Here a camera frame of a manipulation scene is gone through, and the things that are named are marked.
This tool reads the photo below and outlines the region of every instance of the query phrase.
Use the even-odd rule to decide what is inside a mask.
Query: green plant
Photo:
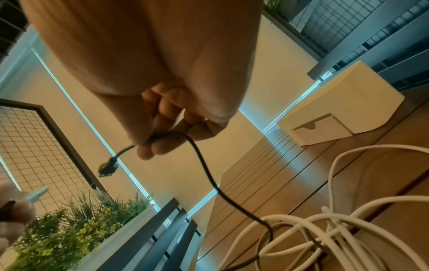
[[[98,200],[81,195],[66,208],[34,220],[15,244],[16,261],[7,271],[68,271],[105,239],[150,205],[151,199]]]
[[[272,11],[277,11],[280,7],[281,0],[264,0],[265,6]]]

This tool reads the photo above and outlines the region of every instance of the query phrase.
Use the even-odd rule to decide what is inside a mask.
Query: wire
[[[333,195],[333,189],[332,189],[332,179],[335,172],[335,167],[338,161],[345,155],[348,155],[353,152],[365,151],[370,149],[406,149],[406,150],[420,151],[420,152],[429,154],[429,149],[416,147],[416,146],[408,146],[408,145],[374,145],[374,146],[365,146],[365,147],[344,152],[334,160],[334,162],[332,163],[331,169],[329,171],[329,175],[328,175],[329,208],[322,207],[321,214],[316,214],[306,219],[295,217],[292,215],[281,215],[281,214],[269,215],[262,218],[258,218],[252,213],[250,213],[249,211],[247,211],[246,209],[244,209],[243,207],[241,207],[240,205],[238,205],[236,202],[231,200],[229,197],[227,197],[222,192],[222,190],[216,185],[216,182],[214,181],[206,165],[206,162],[204,161],[204,158],[201,152],[199,151],[195,142],[189,136],[181,133],[176,133],[176,132],[167,132],[167,133],[155,135],[151,138],[151,140],[157,140],[171,135],[184,137],[192,145],[192,147],[195,149],[198,155],[198,158],[200,159],[200,162],[204,168],[204,171],[213,188],[227,203],[232,205],[234,208],[242,212],[247,217],[254,220],[254,222],[252,222],[249,226],[247,226],[234,240],[225,258],[223,259],[220,266],[218,267],[218,270],[234,271],[255,262],[256,270],[260,271],[259,260],[261,258],[285,256],[295,252],[300,252],[300,254],[289,266],[289,268],[287,268],[287,271],[291,271],[292,269],[294,271],[304,271],[309,267],[311,267],[312,265],[315,266],[316,270],[318,269],[320,270],[321,266],[320,264],[318,264],[318,262],[320,260],[320,256],[322,255],[322,253],[325,252],[326,254],[335,257],[340,262],[341,266],[347,271],[348,270],[388,271],[389,268],[384,263],[384,261],[381,260],[379,256],[374,251],[372,251],[366,244],[356,239],[350,233],[350,229],[352,227],[355,227],[355,228],[364,230],[394,246],[400,252],[408,256],[416,264],[419,270],[429,271],[429,266],[410,246],[405,244],[403,241],[401,241],[399,238],[389,233],[388,231],[362,219],[362,216],[369,210],[372,210],[374,207],[378,207],[383,204],[400,203],[400,202],[429,203],[429,196],[394,196],[394,197],[377,199],[359,207],[351,215],[344,215],[344,214],[334,213],[334,198],[333,198],[334,195]],[[134,146],[129,146],[123,149],[122,151],[118,152],[115,158],[119,157],[124,152],[132,149],[133,147]],[[319,228],[314,224],[315,222],[318,222],[318,221],[327,222],[326,231],[323,231],[321,228]],[[240,263],[233,267],[228,267],[223,269],[224,267],[227,266],[227,262],[231,257],[232,252],[240,243],[240,241],[243,238],[245,238],[246,235],[248,235],[258,225],[264,226],[267,230],[262,234],[261,238],[257,243],[257,251],[256,251],[257,254],[243,263]],[[291,226],[291,228],[274,239],[273,238],[274,229],[284,225],[289,225]],[[297,231],[300,231],[303,234],[306,240],[305,243],[301,245],[297,245],[295,247],[288,248],[283,251],[270,253],[270,251],[275,246],[277,246],[281,242],[284,242],[288,237],[292,236]],[[310,232],[316,235],[317,238],[313,238],[310,235]],[[269,240],[266,246],[262,248],[262,242],[263,240],[265,240],[267,233],[269,234]],[[312,255],[309,258],[307,258],[303,263],[301,263],[302,259],[305,258],[306,254],[310,252],[312,252]]]
[[[235,201],[233,201],[232,199],[230,199],[227,195],[225,195],[225,193],[222,192],[222,190],[218,187],[218,185],[216,184],[216,182],[213,179],[213,176],[210,173],[210,170],[200,152],[200,150],[197,147],[197,144],[195,144],[195,142],[193,141],[193,139],[191,139],[188,135],[183,134],[183,133],[178,133],[178,132],[166,132],[166,133],[160,133],[160,134],[156,134],[153,135],[149,141],[155,141],[157,139],[161,139],[161,138],[165,138],[165,137],[169,137],[169,136],[179,136],[179,137],[183,137],[185,138],[193,147],[193,149],[195,150],[195,152],[197,153],[198,158],[200,159],[201,165],[204,169],[204,172],[207,175],[207,178],[209,179],[209,182],[211,184],[211,186],[217,191],[217,193],[229,204],[232,205],[234,208],[236,208],[237,210],[239,210],[240,212],[242,212],[245,216],[249,217],[250,219],[254,220],[256,223],[264,226],[269,233],[269,241],[271,242],[274,239],[274,234],[273,234],[273,229],[272,227],[265,221],[261,220],[260,218],[258,218],[257,216],[255,216],[254,214],[252,214],[251,212],[249,212],[248,210],[244,209],[243,207],[241,207],[238,203],[236,203]],[[119,151],[114,158],[118,159],[119,156],[121,156],[122,154],[124,154],[126,151],[131,150],[132,148],[134,148],[134,145],[128,146],[124,149],[122,149],[121,151]],[[250,258],[249,260],[233,266],[233,267],[229,267],[226,268],[224,271],[235,271],[238,269],[241,269],[251,263],[253,263],[254,261],[256,261],[259,258],[259,256],[255,256]]]

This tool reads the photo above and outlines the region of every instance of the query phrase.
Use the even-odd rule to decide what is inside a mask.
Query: blurry hand
[[[12,183],[0,184],[0,208],[3,207],[18,193]],[[9,248],[23,233],[25,226],[35,216],[34,206],[26,200],[20,200],[12,207],[11,220],[0,222],[0,256]]]
[[[261,0],[21,0],[63,65],[116,116],[142,159],[222,131],[252,71]],[[182,110],[184,117],[177,123]]]

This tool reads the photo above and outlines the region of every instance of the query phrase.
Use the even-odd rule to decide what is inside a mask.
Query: wooden tabletop
[[[327,180],[333,160],[354,148],[375,144],[405,144],[429,148],[429,86],[403,92],[406,99],[392,118],[370,132],[311,146],[296,145],[282,131],[271,132],[222,178],[220,188],[258,217],[291,214],[308,217],[328,206]],[[429,155],[410,150],[368,150],[344,157],[333,179],[336,212],[350,214],[371,200],[395,195],[429,195]],[[386,228],[429,262],[429,207],[394,204],[374,210],[367,220]],[[252,221],[217,196],[208,224],[197,271],[216,270],[238,234]],[[255,255],[255,243],[264,228],[245,238],[231,257],[236,265]],[[417,270],[389,245],[364,232],[356,236],[381,255],[391,270]],[[293,236],[273,251],[303,242]],[[285,270],[294,259],[261,260],[261,270]],[[341,270],[325,259],[324,270]],[[243,270],[255,270],[254,265]]]

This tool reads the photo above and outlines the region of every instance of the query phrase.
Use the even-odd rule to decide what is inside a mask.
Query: skin
[[[18,190],[12,183],[0,184],[0,207],[13,199]],[[10,247],[23,233],[25,226],[35,216],[34,206],[27,200],[19,200],[12,207],[11,220],[0,222],[0,256]]]
[[[261,0],[21,0],[66,69],[148,160],[220,133],[248,86]],[[182,111],[184,117],[178,120]]]

